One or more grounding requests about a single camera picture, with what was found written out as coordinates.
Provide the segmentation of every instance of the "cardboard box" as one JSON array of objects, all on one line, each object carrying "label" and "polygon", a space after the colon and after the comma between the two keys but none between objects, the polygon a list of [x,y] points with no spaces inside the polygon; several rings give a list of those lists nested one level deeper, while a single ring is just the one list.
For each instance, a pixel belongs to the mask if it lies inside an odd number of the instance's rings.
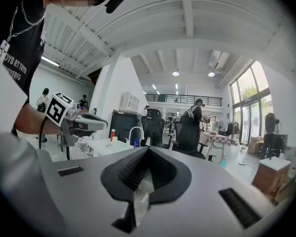
[{"label": "cardboard box", "polygon": [[259,141],[262,141],[262,140],[263,140],[263,137],[260,137],[260,136],[257,136],[257,137],[252,136],[250,138],[251,142],[259,142]]},{"label": "cardboard box", "polygon": [[256,155],[258,153],[258,150],[259,150],[259,143],[250,141],[248,145],[248,153],[251,155]]}]

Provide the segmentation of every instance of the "air conditioner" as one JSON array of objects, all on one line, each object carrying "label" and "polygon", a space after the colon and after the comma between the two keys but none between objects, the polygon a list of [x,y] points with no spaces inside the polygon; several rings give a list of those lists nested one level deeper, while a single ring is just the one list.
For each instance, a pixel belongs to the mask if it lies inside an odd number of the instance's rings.
[{"label": "air conditioner", "polygon": [[214,50],[209,62],[210,68],[213,70],[221,68],[226,63],[228,57],[229,53]]}]

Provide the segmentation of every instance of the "ceiling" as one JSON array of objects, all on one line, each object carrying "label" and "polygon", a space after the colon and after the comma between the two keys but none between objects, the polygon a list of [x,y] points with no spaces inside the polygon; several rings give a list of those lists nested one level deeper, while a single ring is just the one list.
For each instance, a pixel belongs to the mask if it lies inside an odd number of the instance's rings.
[{"label": "ceiling", "polygon": [[296,67],[291,42],[279,45],[288,17],[276,0],[125,0],[112,14],[105,9],[47,7],[44,56],[60,64],[50,68],[89,81],[121,49],[142,85],[179,83],[181,93],[189,82],[220,82],[235,65],[228,58],[223,75],[210,79],[213,50]]}]

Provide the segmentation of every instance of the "black mesh chair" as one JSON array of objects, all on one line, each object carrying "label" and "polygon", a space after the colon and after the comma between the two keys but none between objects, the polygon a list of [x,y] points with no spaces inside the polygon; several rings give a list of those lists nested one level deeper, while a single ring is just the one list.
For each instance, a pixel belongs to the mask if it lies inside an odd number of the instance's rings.
[{"label": "black mesh chair", "polygon": [[205,159],[205,156],[197,150],[200,134],[194,119],[182,116],[180,121],[175,123],[175,128],[176,140],[173,141],[172,150]]},{"label": "black mesh chair", "polygon": [[146,146],[148,138],[150,138],[150,144],[148,146],[155,146],[161,148],[170,148],[172,134],[168,144],[162,143],[163,129],[164,129],[164,119],[161,118],[161,113],[156,109],[147,109],[147,116],[142,116],[142,126],[144,130],[144,140],[140,142],[141,147]]}]

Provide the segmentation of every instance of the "floor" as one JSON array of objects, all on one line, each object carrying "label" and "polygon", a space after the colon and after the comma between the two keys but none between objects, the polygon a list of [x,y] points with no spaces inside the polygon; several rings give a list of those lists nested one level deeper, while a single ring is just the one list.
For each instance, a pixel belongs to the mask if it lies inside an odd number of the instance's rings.
[{"label": "floor", "polygon": [[[24,134],[19,131],[18,135],[20,138],[26,139],[34,148],[38,148],[38,139],[36,139],[36,136]],[[42,143],[41,148],[49,152],[52,161],[67,160],[66,149],[64,148],[62,152],[59,146],[60,138],[57,140],[56,135],[46,135],[46,138],[47,142]],[[168,144],[168,142],[169,137],[167,134],[164,134],[163,143]],[[222,146],[221,143],[215,143],[215,145],[218,147]],[[207,153],[207,149],[208,148],[204,147],[203,154]],[[240,146],[226,146],[224,152],[226,153],[226,171],[237,179],[241,179],[248,184],[252,183],[259,166],[259,159],[249,155],[246,151],[240,151]],[[70,154],[74,159],[88,158],[88,155],[85,154],[77,144],[74,147],[70,147]],[[218,163],[221,157],[221,150],[213,149],[211,154],[216,156],[213,157],[213,162]],[[239,165],[241,161],[246,163],[246,165]]]}]

